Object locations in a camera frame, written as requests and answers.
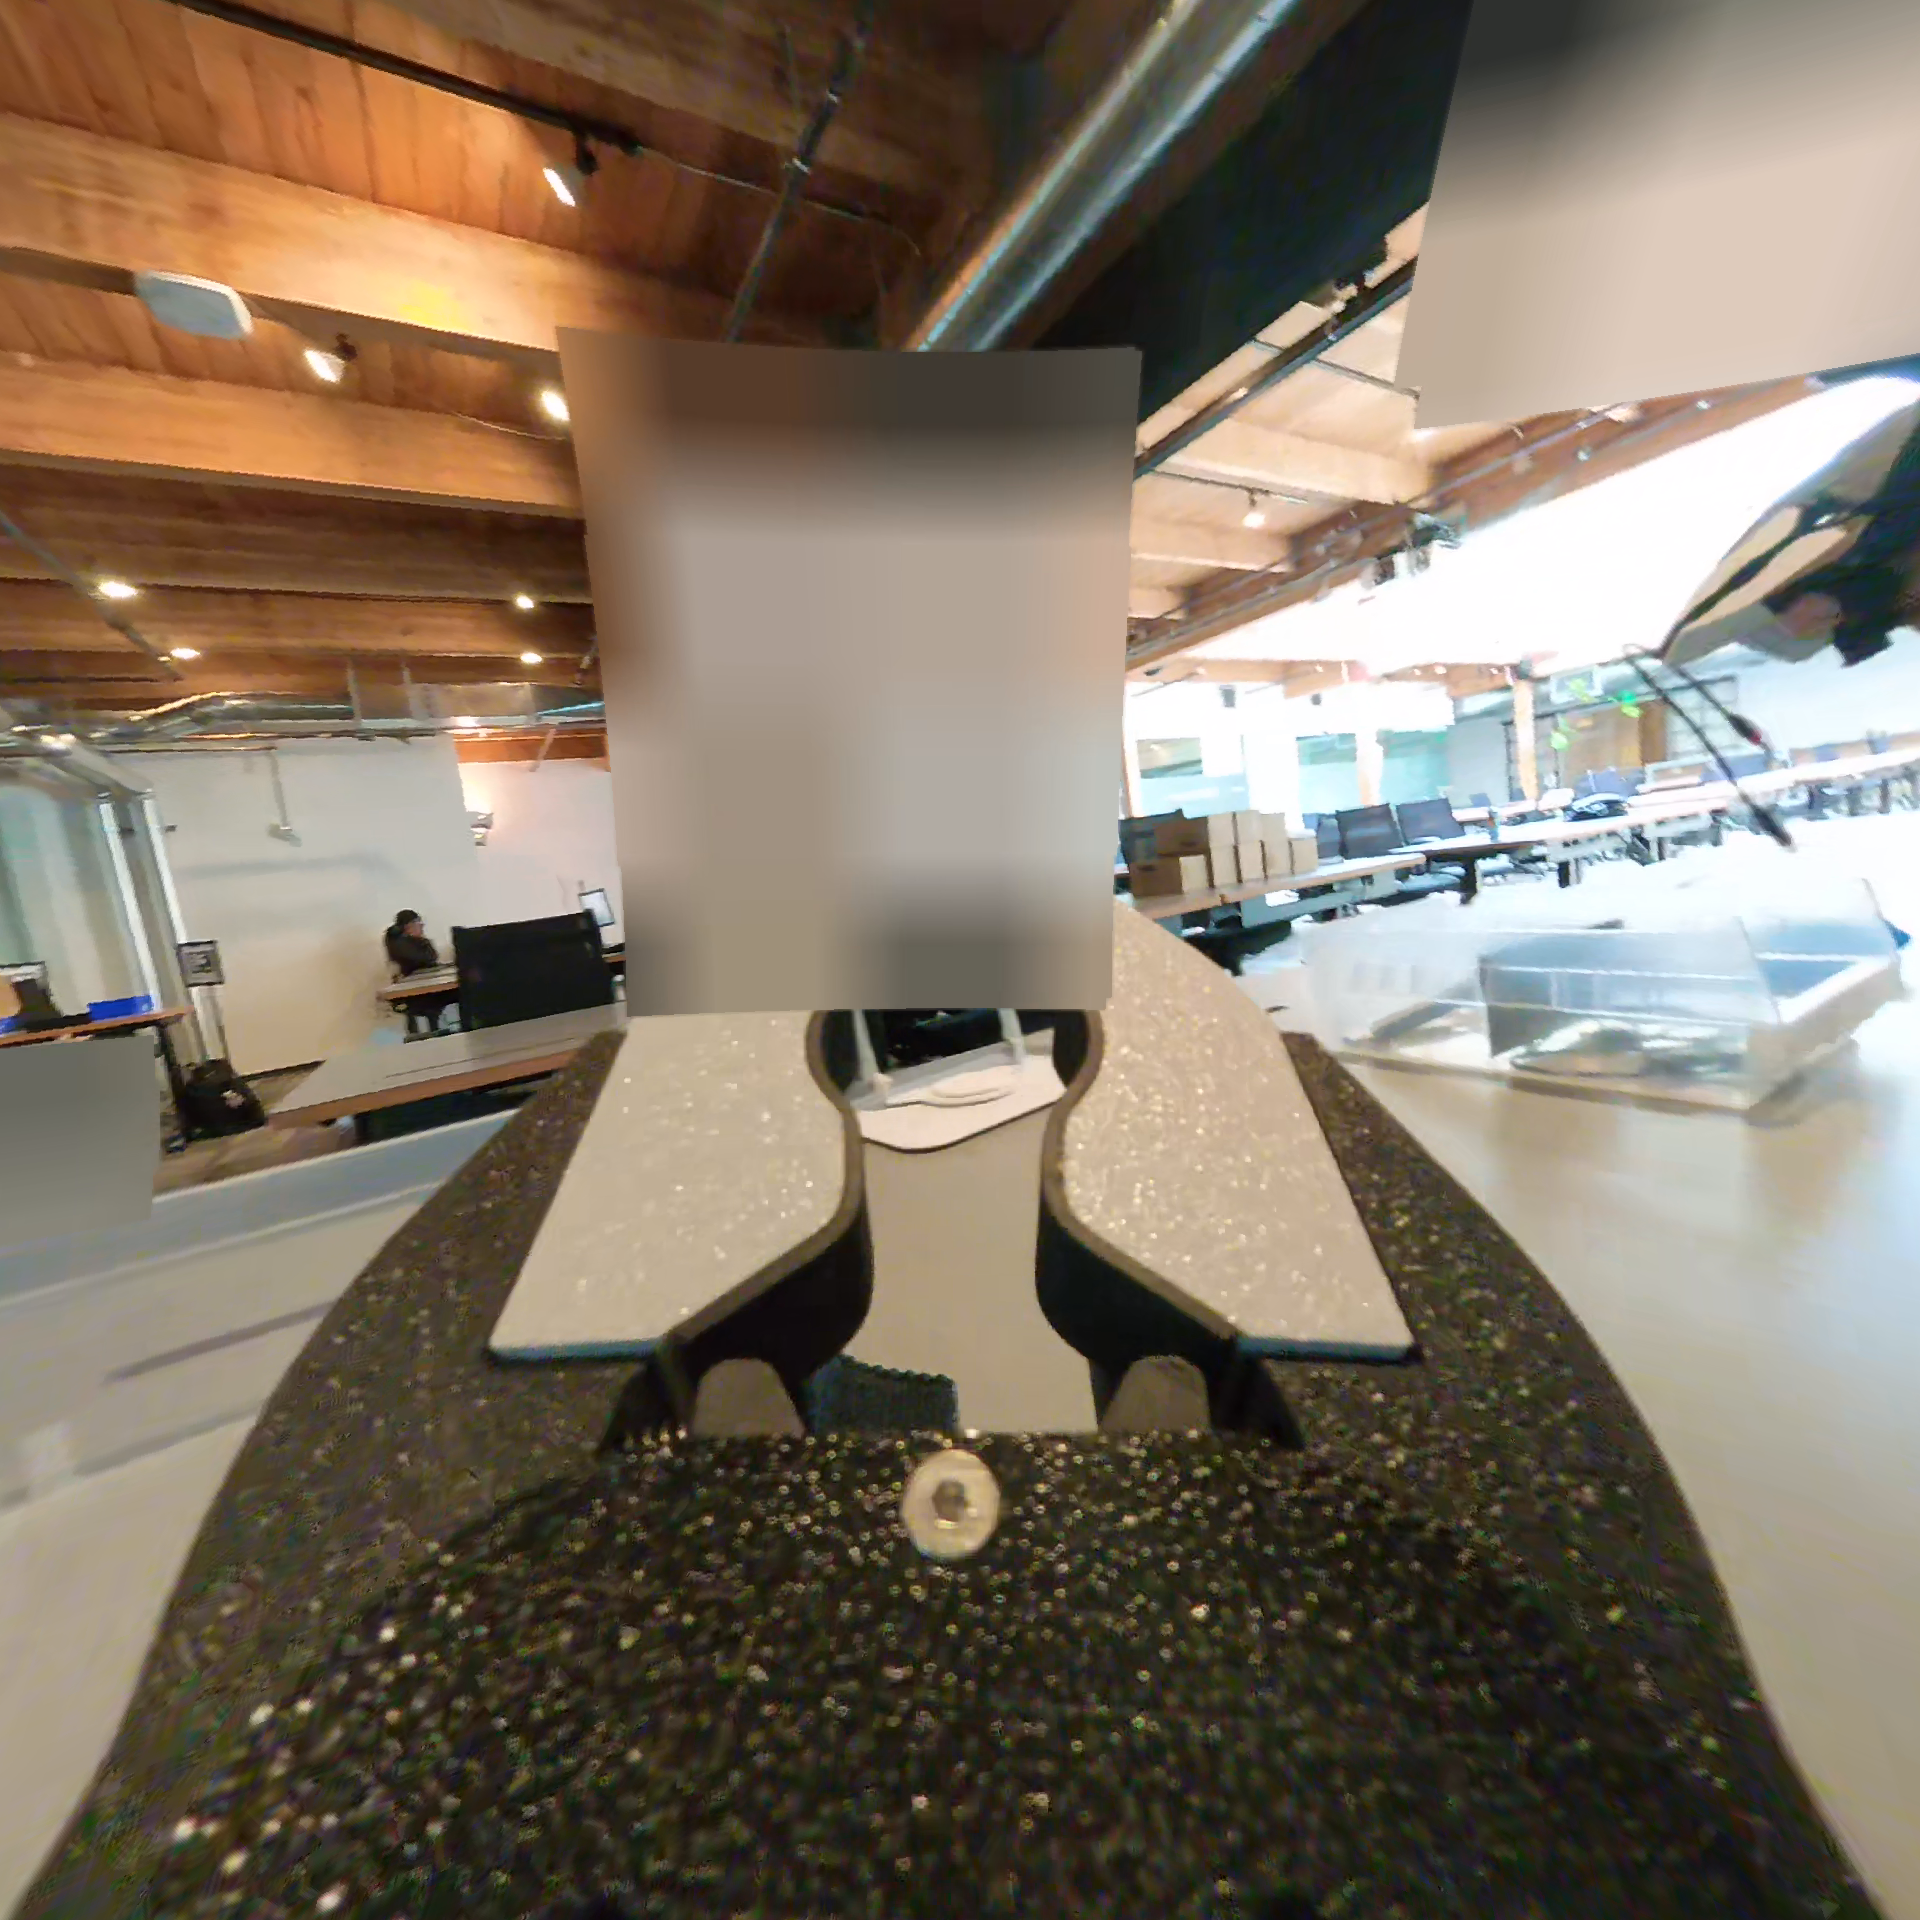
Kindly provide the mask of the large black monitor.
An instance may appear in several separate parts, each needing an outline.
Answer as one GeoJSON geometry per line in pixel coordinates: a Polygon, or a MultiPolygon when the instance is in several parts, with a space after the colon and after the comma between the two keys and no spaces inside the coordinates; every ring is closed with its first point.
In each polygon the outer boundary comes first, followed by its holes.
{"type": "Polygon", "coordinates": [[[613,1006],[598,920],[588,910],[450,930],[464,1030],[613,1006]]]}

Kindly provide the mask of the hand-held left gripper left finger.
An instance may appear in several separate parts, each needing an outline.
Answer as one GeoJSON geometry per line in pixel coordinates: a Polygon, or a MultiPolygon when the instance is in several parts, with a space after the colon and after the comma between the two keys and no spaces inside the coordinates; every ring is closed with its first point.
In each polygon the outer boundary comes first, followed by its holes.
{"type": "Polygon", "coordinates": [[[627,1028],[486,1356],[632,1362],[638,1423],[806,1432],[874,1308],[841,1015],[627,1028]]]}

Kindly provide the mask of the silver air duct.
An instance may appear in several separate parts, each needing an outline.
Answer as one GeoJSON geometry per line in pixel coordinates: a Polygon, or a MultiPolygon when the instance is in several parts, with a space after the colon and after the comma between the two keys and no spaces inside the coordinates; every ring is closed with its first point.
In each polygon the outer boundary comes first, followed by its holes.
{"type": "Polygon", "coordinates": [[[1004,346],[1299,8],[1297,3],[1162,5],[963,253],[901,348],[984,352],[1004,346]]]}

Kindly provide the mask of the white document stand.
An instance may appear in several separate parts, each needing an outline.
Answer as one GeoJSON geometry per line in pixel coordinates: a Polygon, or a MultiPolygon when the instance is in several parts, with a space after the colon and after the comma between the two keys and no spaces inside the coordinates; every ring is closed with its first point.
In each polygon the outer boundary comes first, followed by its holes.
{"type": "Polygon", "coordinates": [[[1086,1015],[1052,1011],[857,1012],[848,1026],[859,1133],[909,1156],[1045,1115],[1090,1039],[1086,1015]]]}

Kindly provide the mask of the white ceiling access point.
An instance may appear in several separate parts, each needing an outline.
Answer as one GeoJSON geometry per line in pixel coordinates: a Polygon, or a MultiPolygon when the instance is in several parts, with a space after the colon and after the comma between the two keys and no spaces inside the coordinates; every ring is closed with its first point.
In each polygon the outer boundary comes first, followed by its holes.
{"type": "Polygon", "coordinates": [[[229,283],[178,271],[133,271],[133,294],[164,330],[221,346],[253,335],[249,301],[229,283]]]}

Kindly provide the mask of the black ceiling panel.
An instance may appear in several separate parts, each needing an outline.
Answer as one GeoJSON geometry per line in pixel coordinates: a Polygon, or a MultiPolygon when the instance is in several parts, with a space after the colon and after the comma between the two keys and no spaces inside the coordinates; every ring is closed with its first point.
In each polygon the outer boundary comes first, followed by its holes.
{"type": "Polygon", "coordinates": [[[1138,419],[1428,200],[1469,3],[1374,3],[1090,282],[1038,348],[1141,352],[1138,419]]]}

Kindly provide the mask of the row of cardboard boxes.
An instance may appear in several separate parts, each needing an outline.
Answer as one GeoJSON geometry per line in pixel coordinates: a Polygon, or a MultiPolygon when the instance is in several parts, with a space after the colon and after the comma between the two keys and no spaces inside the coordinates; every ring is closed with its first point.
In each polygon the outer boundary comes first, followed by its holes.
{"type": "Polygon", "coordinates": [[[1281,812],[1170,812],[1123,819],[1120,862],[1133,898],[1176,898],[1258,879],[1290,885],[1317,870],[1321,847],[1281,812]]]}

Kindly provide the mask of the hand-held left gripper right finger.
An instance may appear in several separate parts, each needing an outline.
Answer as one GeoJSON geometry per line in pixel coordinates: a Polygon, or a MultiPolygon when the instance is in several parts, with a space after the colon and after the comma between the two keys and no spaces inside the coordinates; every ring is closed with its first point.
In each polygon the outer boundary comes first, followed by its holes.
{"type": "Polygon", "coordinates": [[[1242,986],[1118,902],[1110,994],[1060,1015],[1035,1284],[1114,1423],[1142,1362],[1201,1423],[1262,1426],[1269,1362],[1402,1364],[1418,1336],[1281,1030],[1242,986]]]}

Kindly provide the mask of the long wood top desk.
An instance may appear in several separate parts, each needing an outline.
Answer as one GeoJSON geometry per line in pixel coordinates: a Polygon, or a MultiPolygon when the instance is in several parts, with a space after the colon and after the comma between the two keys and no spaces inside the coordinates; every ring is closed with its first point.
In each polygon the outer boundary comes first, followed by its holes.
{"type": "Polygon", "coordinates": [[[1421,850],[1402,850],[1342,858],[1309,870],[1262,875],[1185,895],[1118,893],[1116,902],[1132,906],[1235,972],[1243,957],[1282,943],[1297,920],[1330,920],[1350,915],[1357,906],[1387,902],[1405,892],[1411,875],[1424,868],[1421,850]]]}

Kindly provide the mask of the clear plastic organizer box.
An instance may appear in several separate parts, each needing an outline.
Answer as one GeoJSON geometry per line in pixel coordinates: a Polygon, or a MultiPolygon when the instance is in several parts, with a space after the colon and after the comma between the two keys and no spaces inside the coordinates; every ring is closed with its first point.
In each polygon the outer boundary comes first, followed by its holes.
{"type": "Polygon", "coordinates": [[[1314,933],[1314,1036],[1350,1064],[1750,1112],[1905,996],[1861,879],[1482,895],[1314,933]]]}

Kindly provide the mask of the wood top office desk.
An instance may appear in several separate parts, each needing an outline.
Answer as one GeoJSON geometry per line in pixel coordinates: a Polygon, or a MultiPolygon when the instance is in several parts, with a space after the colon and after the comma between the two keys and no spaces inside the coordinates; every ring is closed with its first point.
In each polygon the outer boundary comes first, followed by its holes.
{"type": "Polygon", "coordinates": [[[1669,852],[1691,844],[1709,847],[1738,812],[1734,800],[1682,796],[1656,800],[1646,806],[1620,804],[1616,812],[1550,822],[1514,822],[1496,832],[1456,834],[1408,847],[1428,870],[1464,874],[1460,900],[1469,902],[1482,890],[1482,868],[1492,862],[1522,868],[1546,868],[1556,886],[1570,890],[1582,874],[1604,858],[1628,858],[1641,867],[1657,863],[1669,852]]]}
{"type": "Polygon", "coordinates": [[[267,1124],[296,1128],[411,1109],[434,1096],[508,1088],[562,1069],[581,1046],[627,1026],[619,1003],[411,1042],[369,1042],[328,1059],[267,1124]]]}

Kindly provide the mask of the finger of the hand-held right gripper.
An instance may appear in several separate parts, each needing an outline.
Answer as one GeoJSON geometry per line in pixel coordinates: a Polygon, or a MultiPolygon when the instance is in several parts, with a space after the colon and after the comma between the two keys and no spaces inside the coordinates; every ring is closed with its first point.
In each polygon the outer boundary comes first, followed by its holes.
{"type": "Polygon", "coordinates": [[[1866,530],[1843,501],[1780,501],[1723,554],[1657,647],[1681,667],[1725,650],[1801,663],[1833,644],[1836,590],[1820,586],[1866,530]]]}

